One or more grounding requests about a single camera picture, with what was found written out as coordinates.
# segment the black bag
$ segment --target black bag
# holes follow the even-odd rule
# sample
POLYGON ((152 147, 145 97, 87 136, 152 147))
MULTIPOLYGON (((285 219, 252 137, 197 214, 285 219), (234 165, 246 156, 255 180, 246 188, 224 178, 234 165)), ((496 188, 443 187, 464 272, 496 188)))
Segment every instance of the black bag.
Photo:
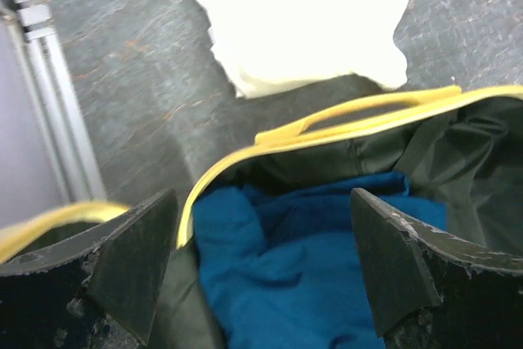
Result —
POLYGON ((521 87, 491 88, 300 135, 305 119, 217 163, 182 213, 150 347, 226 347, 199 287, 191 240, 192 203, 207 187, 248 183, 281 195, 394 169, 409 175, 414 195, 446 205, 451 234, 353 191, 353 227, 377 335, 388 348, 521 347, 522 98, 521 87), (289 129, 299 131, 288 138, 289 129))

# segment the floor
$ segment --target floor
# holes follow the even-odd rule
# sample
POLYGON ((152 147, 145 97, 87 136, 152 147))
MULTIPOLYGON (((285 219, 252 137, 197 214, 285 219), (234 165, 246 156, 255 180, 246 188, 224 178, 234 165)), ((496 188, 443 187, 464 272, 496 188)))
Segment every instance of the floor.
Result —
MULTIPOLYGON (((257 132, 378 92, 350 76, 236 99, 194 0, 50 4, 109 196, 125 203, 162 188, 183 200, 257 132)), ((523 0, 410 0, 395 33, 409 61, 404 89, 523 83, 522 19, 523 0)))

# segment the yellow trim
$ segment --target yellow trim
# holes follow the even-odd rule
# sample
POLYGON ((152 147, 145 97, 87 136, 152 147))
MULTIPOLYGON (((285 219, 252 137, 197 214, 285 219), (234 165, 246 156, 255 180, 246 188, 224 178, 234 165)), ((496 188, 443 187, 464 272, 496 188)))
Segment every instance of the yellow trim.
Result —
POLYGON ((81 221, 106 222, 128 209, 128 206, 105 201, 78 202, 43 213, 30 221, 3 228, 0 230, 0 263, 15 256, 52 228, 81 221))
POLYGON ((275 128, 274 130, 260 132, 256 135, 255 143, 261 145, 275 141, 282 141, 283 139, 294 138, 303 134, 315 123, 323 122, 324 120, 335 118, 343 114, 350 114, 358 110, 367 110, 370 108, 378 108, 380 106, 394 104, 406 104, 411 106, 422 105, 446 97, 459 96, 460 94, 461 88, 453 85, 441 89, 425 90, 421 92, 389 93, 379 96, 364 97, 359 100, 351 100, 339 105, 331 106, 326 110, 321 110, 320 112, 316 112, 315 114, 311 114, 282 127, 275 128))
MULTIPOLYGON (((378 116, 373 116, 372 118, 358 120, 352 123, 343 124, 339 126, 334 126, 330 128, 321 129, 313 132, 306 132, 305 134, 298 133, 296 136, 295 131, 290 132, 289 135, 293 135, 290 138, 286 138, 288 134, 285 132, 283 134, 276 134, 281 136, 281 139, 275 139, 272 137, 258 137, 257 141, 259 142, 256 145, 247 147, 242 150, 235 151, 232 154, 227 155, 224 159, 221 159, 211 168, 209 168, 198 182, 193 187, 192 191, 189 194, 189 197, 186 200, 186 204, 183 208, 181 214, 180 227, 177 233, 177 248, 184 246, 187 241, 192 237, 193 227, 192 220, 190 215, 190 210, 193 203, 202 193, 203 190, 213 181, 220 173, 231 165, 264 154, 273 154, 280 153, 290 150, 298 150, 306 147, 312 147, 316 145, 325 145, 327 143, 332 143, 336 141, 343 141, 351 138, 357 138, 360 136, 372 135, 377 132, 386 131, 392 128, 403 126, 408 123, 416 122, 418 120, 423 120, 436 116, 438 114, 443 114, 444 112, 449 112, 451 110, 456 110, 465 105, 469 105, 473 102, 484 100, 486 98, 495 97, 495 96, 514 96, 523 100, 523 86, 497 86, 497 87, 486 87, 483 89, 475 90, 472 92, 465 92, 463 94, 454 94, 456 92, 456 87, 448 87, 449 89, 445 94, 435 94, 432 97, 440 97, 435 100, 428 100, 425 104, 416 105, 412 108, 407 108, 403 110, 397 110, 390 112, 388 114, 381 114, 378 116)), ((433 92, 442 92, 442 89, 433 90, 433 92)), ((373 106, 380 106, 387 99, 386 97, 389 94, 383 94, 378 96, 372 96, 372 101, 369 101, 371 97, 365 97, 363 99, 354 100, 351 102, 351 110, 360 109, 359 104, 364 102, 365 109, 371 108, 373 106)), ((417 95, 415 92, 407 93, 410 95, 417 95)))

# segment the blue cloth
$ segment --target blue cloth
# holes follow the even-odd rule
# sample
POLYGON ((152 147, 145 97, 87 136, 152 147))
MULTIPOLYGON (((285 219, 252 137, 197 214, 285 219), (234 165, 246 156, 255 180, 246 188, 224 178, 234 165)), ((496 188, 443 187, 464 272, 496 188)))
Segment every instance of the blue cloth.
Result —
POLYGON ((226 186, 196 202, 199 278, 229 349, 385 347, 373 330, 352 234, 357 187, 445 228, 445 207, 409 196, 398 172, 281 196, 226 186))

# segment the white cloth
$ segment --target white cloth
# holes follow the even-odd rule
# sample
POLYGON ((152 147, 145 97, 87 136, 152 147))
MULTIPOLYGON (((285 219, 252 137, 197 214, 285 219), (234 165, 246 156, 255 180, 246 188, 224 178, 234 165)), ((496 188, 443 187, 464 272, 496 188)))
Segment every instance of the white cloth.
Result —
POLYGON ((358 74, 391 90, 407 81, 392 34, 409 0, 196 0, 212 53, 254 98, 358 74))

